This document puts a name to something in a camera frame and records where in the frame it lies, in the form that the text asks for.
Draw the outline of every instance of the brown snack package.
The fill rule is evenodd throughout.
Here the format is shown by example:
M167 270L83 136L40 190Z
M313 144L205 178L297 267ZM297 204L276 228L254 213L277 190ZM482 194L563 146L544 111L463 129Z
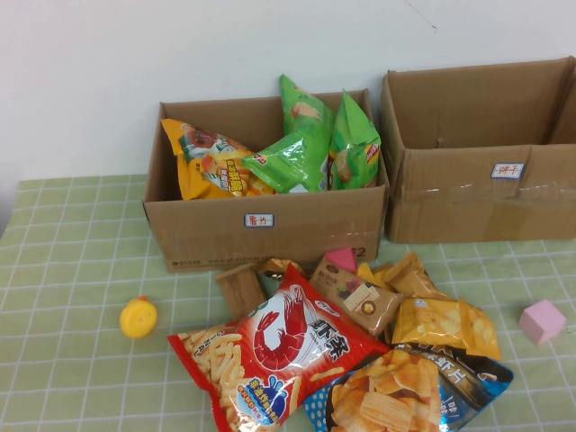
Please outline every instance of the brown snack package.
M306 275L298 264L294 263L290 259L280 258L270 258L268 261L258 264L256 266L256 271L266 277L270 277L276 281L281 281L290 264L296 267L296 270L298 270L302 275Z
M414 252L409 252L396 265L386 271L382 281L406 297L452 300L436 288L426 274L424 264Z
M266 301L264 291L250 264L214 276L222 288L233 320L244 317Z
M393 319L403 298L338 268L325 257L310 282L316 291L334 302L356 324L375 337Z

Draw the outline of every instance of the yellow ball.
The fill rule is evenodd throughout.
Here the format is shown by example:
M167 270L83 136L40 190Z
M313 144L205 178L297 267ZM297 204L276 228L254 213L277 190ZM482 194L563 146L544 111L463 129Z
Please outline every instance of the yellow ball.
M145 296L130 300L120 314L120 328L129 338L144 338L158 322L158 311Z

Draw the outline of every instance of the pink cube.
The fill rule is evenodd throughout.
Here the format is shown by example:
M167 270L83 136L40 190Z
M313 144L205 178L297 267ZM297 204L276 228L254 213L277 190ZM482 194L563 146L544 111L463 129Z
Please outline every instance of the pink cube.
M332 263L336 264L342 270L350 273L356 273L356 256L350 247L343 249L330 250L324 256Z
M564 324L566 324L566 317L548 300L539 301L537 304L525 308L518 323L526 335L537 345L557 336Z

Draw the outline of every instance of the orange snack bag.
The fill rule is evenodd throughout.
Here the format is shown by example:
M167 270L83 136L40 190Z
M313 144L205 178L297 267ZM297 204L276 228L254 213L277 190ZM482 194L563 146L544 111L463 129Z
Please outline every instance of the orange snack bag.
M172 119L162 120L162 126L177 157L183 199L275 192L244 166L242 159L253 152L234 139Z
M491 320L464 300L405 299L392 343L407 342L449 345L465 349L466 354L501 359Z
M292 265L278 292L247 318L168 340L226 432L277 428L316 390L389 350Z
M385 272L382 281L405 297L420 299L450 300L430 280L422 261L414 252L409 252L396 265Z

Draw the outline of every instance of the cardboard box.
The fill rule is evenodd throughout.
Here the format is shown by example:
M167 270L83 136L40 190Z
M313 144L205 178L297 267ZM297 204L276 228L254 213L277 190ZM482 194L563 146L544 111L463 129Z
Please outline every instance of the cardboard box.
M389 72L390 240L576 237L574 63Z
M372 119L368 91L350 92ZM333 110L342 94L317 94ZM161 103L159 120L172 118L216 131L259 151L283 136L280 97ZM158 120L144 210L171 272L230 268L269 257L318 263L331 249L354 248L375 259L383 233L387 175L378 185L349 191L290 193L182 201L176 160ZM250 218L264 221L251 228Z

